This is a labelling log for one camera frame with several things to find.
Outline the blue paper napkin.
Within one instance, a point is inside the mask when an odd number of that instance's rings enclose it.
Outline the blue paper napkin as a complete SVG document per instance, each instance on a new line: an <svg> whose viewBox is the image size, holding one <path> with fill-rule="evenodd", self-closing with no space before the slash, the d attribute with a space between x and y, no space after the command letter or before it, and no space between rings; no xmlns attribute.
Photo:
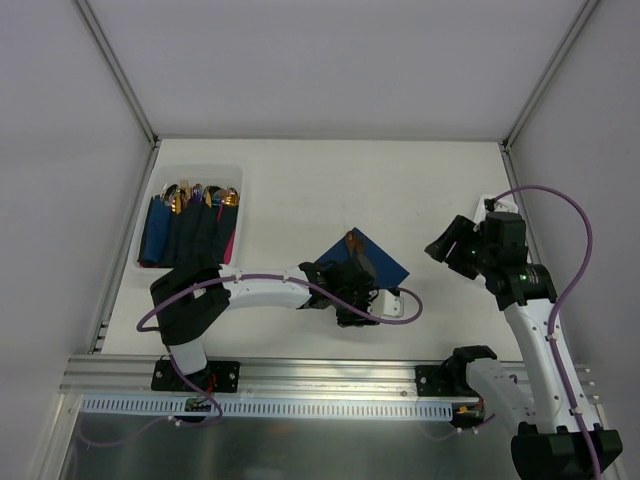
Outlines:
<svg viewBox="0 0 640 480"><path fill-rule="evenodd" d="M358 228L352 231L357 237L364 239L364 255L371 261L375 267L377 280L376 285L381 289L391 289L400 286L410 275L400 263L394 260L380 246L373 242ZM345 238L336 242L331 248L323 253L318 259L319 263L328 263L330 261L341 263L350 256Z"/></svg>

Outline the wooden spoon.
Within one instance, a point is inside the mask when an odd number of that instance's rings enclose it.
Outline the wooden spoon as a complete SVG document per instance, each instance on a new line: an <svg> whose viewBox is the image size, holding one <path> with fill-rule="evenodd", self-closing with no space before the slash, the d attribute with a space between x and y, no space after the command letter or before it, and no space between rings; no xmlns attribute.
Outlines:
<svg viewBox="0 0 640 480"><path fill-rule="evenodd" d="M350 256L353 256L358 244L357 237L353 231L348 231L344 237L345 245Z"/></svg>

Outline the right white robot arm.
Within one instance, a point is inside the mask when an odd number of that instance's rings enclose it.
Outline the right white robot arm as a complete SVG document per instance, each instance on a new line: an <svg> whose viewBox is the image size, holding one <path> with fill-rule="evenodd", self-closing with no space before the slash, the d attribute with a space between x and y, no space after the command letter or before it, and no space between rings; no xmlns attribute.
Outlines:
<svg viewBox="0 0 640 480"><path fill-rule="evenodd" d="M511 458L522 479L599 479L623 451L587 400L558 317L549 271L529 261L526 224L492 212L480 223L458 215L426 249L435 261L485 287L504 314L531 392L525 394L487 346L458 347L427 381L459 395L477 394L512 435Z"/></svg>

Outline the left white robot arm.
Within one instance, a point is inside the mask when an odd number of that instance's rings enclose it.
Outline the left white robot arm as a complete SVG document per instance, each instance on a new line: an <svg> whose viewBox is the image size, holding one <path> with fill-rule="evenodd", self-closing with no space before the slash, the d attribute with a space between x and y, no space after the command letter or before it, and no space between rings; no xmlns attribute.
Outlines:
<svg viewBox="0 0 640 480"><path fill-rule="evenodd" d="M302 262L283 270L252 271L219 264L201 254L149 287L163 345L175 362L174 378L188 390L208 381L202 341L225 312L254 307L335 309L340 327L377 325L369 313L376 273L356 255L341 263Z"/></svg>

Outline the wooden fork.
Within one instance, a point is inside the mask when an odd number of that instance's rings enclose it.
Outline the wooden fork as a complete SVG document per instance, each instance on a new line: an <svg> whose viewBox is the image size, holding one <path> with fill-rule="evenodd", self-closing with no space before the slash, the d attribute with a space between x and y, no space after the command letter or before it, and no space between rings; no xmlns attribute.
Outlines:
<svg viewBox="0 0 640 480"><path fill-rule="evenodd" d="M365 252L365 239L360 234L355 234L353 236L353 251L354 255L363 255Z"/></svg>

